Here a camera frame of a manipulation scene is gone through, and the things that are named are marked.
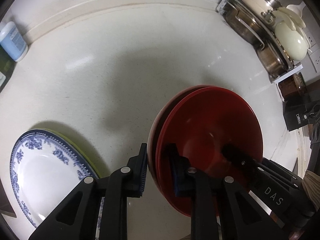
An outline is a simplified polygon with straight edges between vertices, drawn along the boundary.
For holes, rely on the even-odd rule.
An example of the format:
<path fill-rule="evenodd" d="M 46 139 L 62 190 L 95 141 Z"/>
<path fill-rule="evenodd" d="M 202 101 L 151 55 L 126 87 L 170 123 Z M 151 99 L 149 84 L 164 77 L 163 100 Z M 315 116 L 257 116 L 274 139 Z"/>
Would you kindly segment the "right human hand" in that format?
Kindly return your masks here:
<path fill-rule="evenodd" d="M 320 207 L 320 176 L 312 171 L 306 170 L 302 180 L 302 187 L 307 197 L 312 201 L 316 211 Z"/>

